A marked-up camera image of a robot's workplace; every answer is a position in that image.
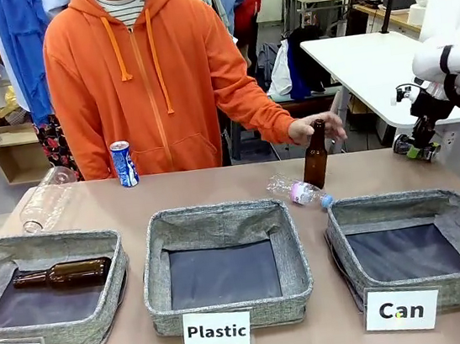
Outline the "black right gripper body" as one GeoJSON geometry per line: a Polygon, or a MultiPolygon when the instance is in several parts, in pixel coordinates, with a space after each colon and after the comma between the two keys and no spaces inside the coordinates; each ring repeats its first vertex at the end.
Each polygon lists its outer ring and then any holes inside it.
{"type": "Polygon", "coordinates": [[[428,118],[432,123],[439,119],[447,119],[454,104],[448,100],[440,100],[433,96],[418,96],[410,107],[410,114],[417,118],[428,118]]]}

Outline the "person's left hand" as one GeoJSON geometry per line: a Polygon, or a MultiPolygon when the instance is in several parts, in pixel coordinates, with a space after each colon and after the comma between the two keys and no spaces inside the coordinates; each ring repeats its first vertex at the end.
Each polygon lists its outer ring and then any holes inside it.
{"type": "Polygon", "coordinates": [[[314,134],[315,121],[325,123],[325,136],[327,139],[345,140],[346,132],[342,120],[332,112],[313,114],[303,119],[297,119],[288,127],[288,136],[295,145],[308,145],[314,134]]]}

